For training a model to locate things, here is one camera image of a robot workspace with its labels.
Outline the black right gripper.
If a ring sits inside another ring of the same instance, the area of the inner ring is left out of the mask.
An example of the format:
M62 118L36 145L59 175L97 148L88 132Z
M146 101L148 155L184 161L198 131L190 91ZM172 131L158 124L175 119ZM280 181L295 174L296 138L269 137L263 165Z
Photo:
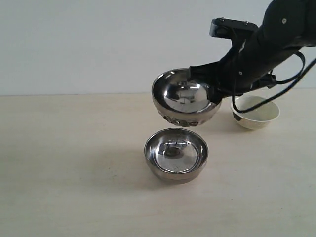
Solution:
M188 68L188 81L210 86L209 101L242 96L274 84L264 77L276 66L306 46L302 29L257 29L253 32L220 30L232 40L230 51L217 62Z

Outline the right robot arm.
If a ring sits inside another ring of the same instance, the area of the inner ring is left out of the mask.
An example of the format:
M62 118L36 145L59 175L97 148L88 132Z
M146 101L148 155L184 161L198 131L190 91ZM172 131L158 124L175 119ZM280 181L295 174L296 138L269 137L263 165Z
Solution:
M271 70L301 48L316 45L316 2L274 0L261 26L215 18L210 35L230 39L232 47L218 62L189 67L189 80L206 83L223 96L273 87L277 80Z

